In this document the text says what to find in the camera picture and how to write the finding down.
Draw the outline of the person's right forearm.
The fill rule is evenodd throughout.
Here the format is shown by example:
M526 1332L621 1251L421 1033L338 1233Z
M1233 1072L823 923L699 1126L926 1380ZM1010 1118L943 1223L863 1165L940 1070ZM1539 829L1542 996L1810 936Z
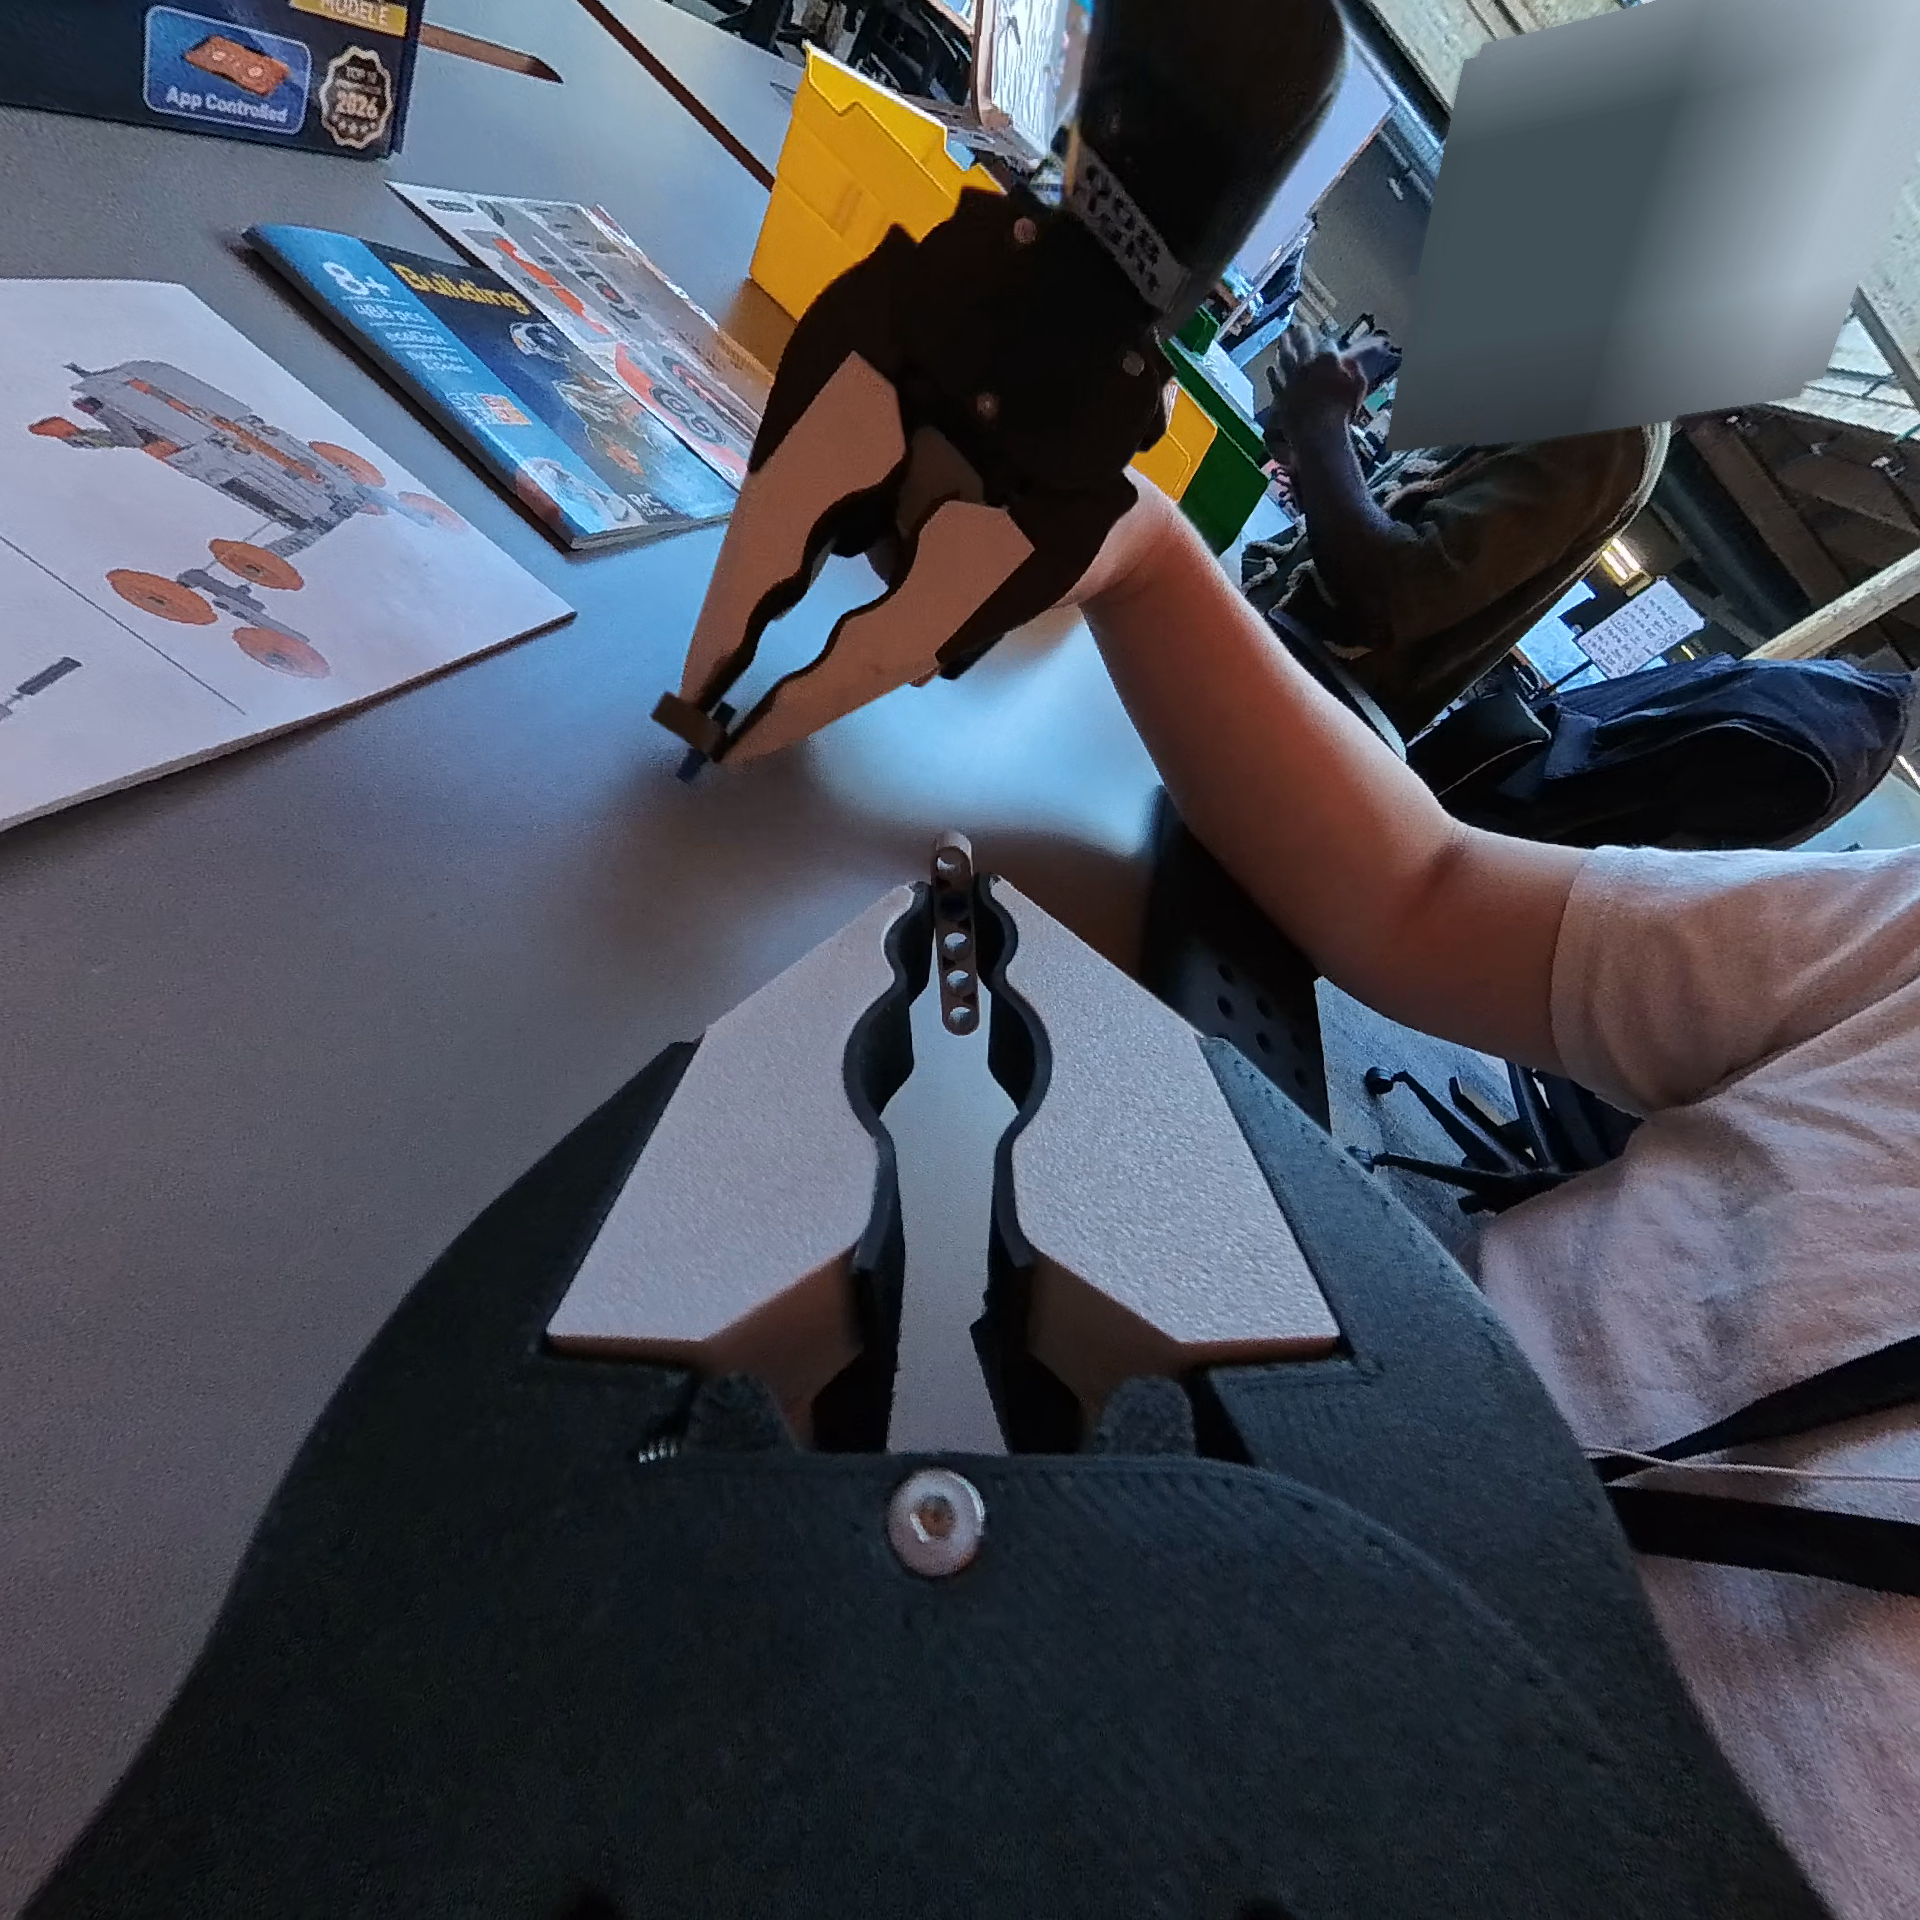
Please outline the person's right forearm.
M1581 849L1450 815L1148 481L1070 601L1175 809L1317 973L1381 1017L1563 1070L1551 959Z

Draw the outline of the standing pale display panel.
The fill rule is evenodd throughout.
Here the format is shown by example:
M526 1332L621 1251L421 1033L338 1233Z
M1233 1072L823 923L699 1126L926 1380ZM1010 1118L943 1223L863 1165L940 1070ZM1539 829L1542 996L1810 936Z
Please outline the standing pale display panel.
M1009 155L1042 159L1073 115L1090 12L1081 3L975 3L970 107Z

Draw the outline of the white orange printed leaflet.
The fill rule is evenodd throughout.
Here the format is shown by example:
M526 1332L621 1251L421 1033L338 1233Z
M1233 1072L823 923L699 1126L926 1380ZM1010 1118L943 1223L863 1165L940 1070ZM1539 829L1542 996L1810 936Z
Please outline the white orange printed leaflet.
M391 182L445 239L554 319L733 489L772 375L602 208Z

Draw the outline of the black swivel chair base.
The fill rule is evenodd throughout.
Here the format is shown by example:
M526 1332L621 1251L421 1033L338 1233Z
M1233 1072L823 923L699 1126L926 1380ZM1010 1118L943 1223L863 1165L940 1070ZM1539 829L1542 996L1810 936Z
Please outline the black swivel chair base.
M1462 1213L1501 1213L1615 1161L1642 1124L1636 1116L1551 1072L1509 1063L1507 1081L1515 1107L1511 1120L1501 1120L1455 1077L1447 1081L1447 1100L1439 1100L1411 1072L1369 1068L1365 1092L1382 1096L1393 1088L1409 1088L1462 1161L1450 1165L1393 1152L1359 1161L1372 1171L1394 1168L1458 1191Z

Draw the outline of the long grey holed beam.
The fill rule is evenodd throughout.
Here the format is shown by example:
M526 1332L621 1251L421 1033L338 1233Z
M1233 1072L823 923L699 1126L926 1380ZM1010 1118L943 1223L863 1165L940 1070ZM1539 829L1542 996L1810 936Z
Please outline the long grey holed beam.
M963 832L943 832L927 864L932 965L940 971L941 1020L954 1035L978 1030L975 868Z

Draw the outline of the yellow plastic bin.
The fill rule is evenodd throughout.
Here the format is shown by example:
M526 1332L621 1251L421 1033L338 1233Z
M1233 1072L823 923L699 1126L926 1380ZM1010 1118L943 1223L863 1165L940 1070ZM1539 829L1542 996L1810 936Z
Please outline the yellow plastic bin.
M966 187L997 190L997 180L957 158L943 124L809 48L751 279L798 319L890 229L924 237Z
M1131 460L1131 471L1169 499L1181 499L1213 445L1217 421L1178 379L1166 397L1169 425L1151 447Z

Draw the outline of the blue closed booklet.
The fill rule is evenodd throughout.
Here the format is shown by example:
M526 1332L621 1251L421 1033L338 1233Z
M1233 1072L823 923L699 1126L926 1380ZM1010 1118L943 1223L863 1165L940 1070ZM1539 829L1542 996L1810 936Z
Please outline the blue closed booklet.
M730 516L730 481L490 269L295 224L247 239L563 545Z

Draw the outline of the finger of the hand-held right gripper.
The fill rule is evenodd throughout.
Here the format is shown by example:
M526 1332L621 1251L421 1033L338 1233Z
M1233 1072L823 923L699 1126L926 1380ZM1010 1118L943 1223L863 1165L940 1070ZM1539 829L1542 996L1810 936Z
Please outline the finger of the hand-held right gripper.
M893 501L906 431L893 381L849 353L746 477L690 635L678 697L711 708L751 662L766 624L809 588L835 524Z
M783 676L731 733L719 760L751 760L927 679L940 652L1006 584L1033 544L1009 510L949 499L924 519L899 583L843 615L823 654Z

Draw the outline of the open white instruction booklet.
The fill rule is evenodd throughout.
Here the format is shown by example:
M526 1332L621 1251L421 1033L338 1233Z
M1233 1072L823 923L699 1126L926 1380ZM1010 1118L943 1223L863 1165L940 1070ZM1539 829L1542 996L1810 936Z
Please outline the open white instruction booklet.
M188 288L5 279L5 829L567 620Z

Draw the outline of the blue printed toy box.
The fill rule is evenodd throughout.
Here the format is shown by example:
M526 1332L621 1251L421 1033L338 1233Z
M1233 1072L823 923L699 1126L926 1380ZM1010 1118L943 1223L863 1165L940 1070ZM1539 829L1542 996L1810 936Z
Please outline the blue printed toy box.
M3 100L374 159L421 25L404 3L5 3Z

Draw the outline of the dark blue backpack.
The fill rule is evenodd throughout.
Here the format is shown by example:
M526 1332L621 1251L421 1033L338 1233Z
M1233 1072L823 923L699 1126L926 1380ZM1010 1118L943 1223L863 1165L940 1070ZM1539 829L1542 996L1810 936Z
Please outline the dark blue backpack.
M1539 702L1470 699L1409 745L1462 823L1563 848L1794 848L1889 773L1911 675L1708 655Z

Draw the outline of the black perforated chair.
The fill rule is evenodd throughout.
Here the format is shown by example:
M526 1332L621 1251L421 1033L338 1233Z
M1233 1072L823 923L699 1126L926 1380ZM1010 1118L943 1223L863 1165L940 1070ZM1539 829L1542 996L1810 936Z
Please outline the black perforated chair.
M1230 1039L1331 1129L1313 961L1265 916L1158 790L1138 979L1203 1035Z

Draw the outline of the green plastic bin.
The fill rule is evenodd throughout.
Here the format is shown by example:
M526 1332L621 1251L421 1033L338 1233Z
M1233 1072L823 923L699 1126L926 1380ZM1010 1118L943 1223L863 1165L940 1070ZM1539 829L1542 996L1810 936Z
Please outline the green plastic bin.
M1267 487L1259 400L1251 377L1217 340L1219 318L1198 307L1164 343L1172 377L1212 414L1217 439L1186 494L1188 521L1217 555L1241 535Z

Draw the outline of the person's white t-shirt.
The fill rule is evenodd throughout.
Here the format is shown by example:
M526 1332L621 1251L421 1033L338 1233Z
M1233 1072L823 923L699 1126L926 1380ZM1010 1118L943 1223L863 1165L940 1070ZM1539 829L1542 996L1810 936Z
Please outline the person's white t-shirt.
M1593 1447L1662 1448L1917 1332L1916 849L1598 849L1551 959L1572 1078L1644 1118L1479 1283ZM1673 1662L1837 1916L1916 1916L1916 1599L1639 1561Z

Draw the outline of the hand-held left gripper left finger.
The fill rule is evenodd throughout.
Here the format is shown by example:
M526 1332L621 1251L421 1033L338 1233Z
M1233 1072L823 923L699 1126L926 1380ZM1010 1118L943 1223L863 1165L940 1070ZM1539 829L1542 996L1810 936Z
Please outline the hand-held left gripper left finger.
M881 1191L849 1048L918 902L893 886L708 1023L546 1323L557 1351L754 1375L814 1444L866 1342L854 1257Z

